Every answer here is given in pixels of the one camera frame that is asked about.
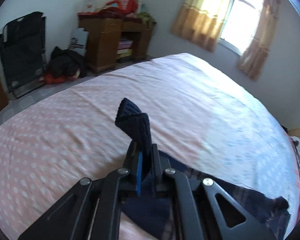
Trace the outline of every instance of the window sill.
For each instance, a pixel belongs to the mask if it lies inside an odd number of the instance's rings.
[[[232,45],[231,43],[229,43],[228,41],[225,41],[223,39],[219,39],[218,40],[218,43],[225,46],[226,48],[232,50],[235,54],[241,56],[242,55],[242,52],[237,48],[235,47],[234,45]]]

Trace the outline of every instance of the polka dot fabric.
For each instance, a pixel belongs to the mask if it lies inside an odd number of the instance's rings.
[[[114,120],[124,97],[149,114],[160,150],[228,182],[286,198],[291,231],[300,179],[289,138],[242,87],[180,54],[86,81],[0,126],[0,228],[10,240],[80,178],[103,178],[122,165],[130,138]],[[143,239],[143,233],[129,221],[121,224],[121,239]]]

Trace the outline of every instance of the desk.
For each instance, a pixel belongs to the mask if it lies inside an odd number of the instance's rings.
[[[85,58],[96,73],[116,65],[122,36],[133,41],[131,49],[134,60],[146,58],[153,30],[148,29],[146,24],[96,18],[79,20],[79,28],[89,32]]]

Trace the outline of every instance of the wrinkled bed sheet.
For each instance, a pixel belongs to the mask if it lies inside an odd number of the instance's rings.
[[[283,196],[296,223],[300,179],[289,137],[266,108],[207,62],[179,54],[57,93],[0,127],[0,228],[10,240],[80,178],[120,167],[130,138],[114,120],[127,97],[149,114],[160,150],[200,171]],[[121,239],[150,239],[125,216]]]

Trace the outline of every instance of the yellow curtain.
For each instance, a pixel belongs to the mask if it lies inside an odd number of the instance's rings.
[[[280,1],[264,0],[256,34],[238,62],[238,68],[254,81],[258,80],[269,54],[278,20]]]
[[[231,0],[186,0],[171,28],[185,40],[213,52]]]

